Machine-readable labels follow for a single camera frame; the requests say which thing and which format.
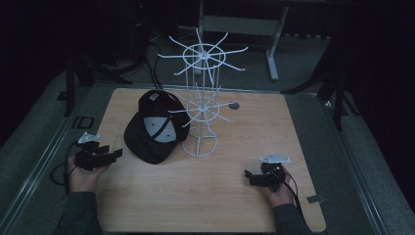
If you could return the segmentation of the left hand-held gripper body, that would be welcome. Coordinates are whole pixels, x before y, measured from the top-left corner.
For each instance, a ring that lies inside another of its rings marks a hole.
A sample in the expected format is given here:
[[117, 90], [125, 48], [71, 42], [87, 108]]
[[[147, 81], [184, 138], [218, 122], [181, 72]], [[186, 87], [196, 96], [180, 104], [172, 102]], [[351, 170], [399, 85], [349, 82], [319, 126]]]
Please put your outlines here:
[[80, 151], [75, 155], [74, 164], [87, 171], [92, 171], [94, 168], [105, 166], [106, 160], [104, 155], [97, 153], [98, 148], [102, 147], [98, 140], [100, 135], [93, 135], [84, 132], [78, 139], [76, 146], [80, 148]]

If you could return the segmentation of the white wire display rack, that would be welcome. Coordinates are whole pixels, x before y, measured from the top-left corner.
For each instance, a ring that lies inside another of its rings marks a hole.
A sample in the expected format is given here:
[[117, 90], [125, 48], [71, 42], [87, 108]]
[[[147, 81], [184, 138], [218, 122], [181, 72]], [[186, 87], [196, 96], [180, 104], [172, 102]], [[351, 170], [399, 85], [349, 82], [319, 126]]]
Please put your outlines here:
[[169, 37], [176, 45], [182, 47], [179, 55], [160, 55], [163, 59], [180, 59], [184, 68], [174, 73], [185, 79], [185, 92], [175, 95], [184, 102], [184, 108], [190, 121], [188, 138], [181, 143], [182, 149], [190, 156], [203, 158], [211, 155], [217, 148], [218, 139], [211, 125], [217, 119], [232, 122], [225, 117], [221, 110], [237, 101], [220, 102], [221, 91], [220, 69], [227, 67], [235, 71], [244, 71], [226, 62], [227, 56], [245, 52], [247, 48], [225, 51], [220, 44], [227, 38], [228, 33], [215, 44], [205, 43], [196, 30], [198, 42], [186, 45]]

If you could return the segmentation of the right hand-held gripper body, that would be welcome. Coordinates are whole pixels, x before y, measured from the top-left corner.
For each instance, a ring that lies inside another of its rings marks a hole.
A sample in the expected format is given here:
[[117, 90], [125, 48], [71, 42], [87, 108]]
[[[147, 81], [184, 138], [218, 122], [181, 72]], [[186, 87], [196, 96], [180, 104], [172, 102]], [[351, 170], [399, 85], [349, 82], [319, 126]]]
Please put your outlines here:
[[260, 169], [266, 179], [265, 186], [276, 192], [286, 179], [283, 164], [289, 163], [291, 159], [270, 153], [267, 157], [261, 158], [260, 161]]

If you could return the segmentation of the grey metal desk frame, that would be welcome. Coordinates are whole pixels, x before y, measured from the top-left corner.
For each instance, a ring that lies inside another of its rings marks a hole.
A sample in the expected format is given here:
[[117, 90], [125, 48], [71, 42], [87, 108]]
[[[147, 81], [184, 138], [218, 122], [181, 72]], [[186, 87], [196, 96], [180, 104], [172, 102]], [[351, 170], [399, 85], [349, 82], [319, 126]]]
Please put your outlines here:
[[265, 51], [265, 57], [270, 79], [272, 81], [277, 81], [279, 79], [279, 74], [274, 54], [282, 35], [285, 19], [289, 12], [289, 6], [282, 6], [278, 14], [278, 20], [265, 20], [207, 15], [205, 13], [205, 5], [206, 0], [199, 0], [199, 35], [203, 35], [205, 31], [212, 31], [269, 36], [273, 39], [271, 46]]

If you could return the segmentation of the black metal stand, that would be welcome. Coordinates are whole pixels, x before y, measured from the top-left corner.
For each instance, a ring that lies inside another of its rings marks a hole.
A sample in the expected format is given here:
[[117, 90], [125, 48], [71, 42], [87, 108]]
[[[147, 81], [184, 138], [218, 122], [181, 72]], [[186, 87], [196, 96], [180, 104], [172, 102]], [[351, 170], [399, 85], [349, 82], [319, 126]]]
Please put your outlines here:
[[76, 56], [70, 56], [66, 62], [66, 113], [68, 117], [75, 105], [75, 79], [78, 78], [79, 82], [83, 86], [92, 86], [94, 83], [93, 76], [88, 66], [90, 60], [80, 54]]
[[350, 110], [359, 116], [359, 112], [351, 105], [351, 102], [345, 96], [346, 75], [344, 73], [336, 74], [335, 72], [325, 71], [321, 74], [314, 74], [308, 81], [294, 88], [283, 90], [282, 94], [295, 95], [319, 82], [322, 82], [322, 86], [318, 90], [316, 97], [319, 101], [328, 103], [330, 98], [335, 96], [333, 122], [336, 128], [339, 131], [342, 131], [342, 113], [344, 103], [347, 103]]

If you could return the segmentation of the grey tape strip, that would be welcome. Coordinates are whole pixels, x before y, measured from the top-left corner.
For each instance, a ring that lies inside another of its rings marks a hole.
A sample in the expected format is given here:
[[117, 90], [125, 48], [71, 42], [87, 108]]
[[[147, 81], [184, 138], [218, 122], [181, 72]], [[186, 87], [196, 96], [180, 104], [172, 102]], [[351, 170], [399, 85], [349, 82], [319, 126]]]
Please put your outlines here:
[[316, 195], [313, 195], [313, 196], [308, 196], [306, 199], [307, 199], [307, 201], [310, 204], [313, 204], [313, 203], [319, 203], [319, 204], [321, 204], [321, 203], [323, 203], [323, 202], [326, 201], [326, 197], [323, 196], [323, 195], [321, 195], [321, 194], [316, 194]]

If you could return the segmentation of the black baseball cap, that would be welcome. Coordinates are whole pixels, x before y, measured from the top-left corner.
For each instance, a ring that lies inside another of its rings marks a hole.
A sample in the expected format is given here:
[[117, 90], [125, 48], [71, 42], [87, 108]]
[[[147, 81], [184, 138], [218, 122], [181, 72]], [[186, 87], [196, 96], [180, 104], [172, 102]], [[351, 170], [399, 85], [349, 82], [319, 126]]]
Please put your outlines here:
[[124, 131], [128, 149], [142, 161], [157, 165], [187, 139], [190, 118], [179, 99], [163, 90], [150, 90], [138, 101], [138, 112]]

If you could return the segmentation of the person's right hand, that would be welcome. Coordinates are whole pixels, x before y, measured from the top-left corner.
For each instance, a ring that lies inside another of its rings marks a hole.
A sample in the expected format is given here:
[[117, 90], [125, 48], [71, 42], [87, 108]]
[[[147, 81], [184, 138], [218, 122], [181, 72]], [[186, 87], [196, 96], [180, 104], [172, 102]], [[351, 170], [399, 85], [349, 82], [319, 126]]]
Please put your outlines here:
[[269, 188], [262, 188], [261, 191], [265, 198], [268, 200], [272, 208], [293, 204], [295, 202], [295, 196], [290, 189], [290, 173], [284, 168], [286, 173], [285, 182], [278, 188], [277, 191], [273, 192]]

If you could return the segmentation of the person's left hand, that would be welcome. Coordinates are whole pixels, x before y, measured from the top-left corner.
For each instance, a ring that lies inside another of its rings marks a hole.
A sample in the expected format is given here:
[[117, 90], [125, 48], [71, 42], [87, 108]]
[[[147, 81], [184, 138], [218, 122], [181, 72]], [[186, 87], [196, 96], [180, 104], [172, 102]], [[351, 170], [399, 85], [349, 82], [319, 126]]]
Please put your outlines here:
[[99, 179], [104, 172], [108, 170], [108, 166], [98, 167], [92, 171], [87, 171], [77, 167], [74, 164], [75, 156], [68, 158], [69, 168], [69, 191], [75, 192], [95, 192]]

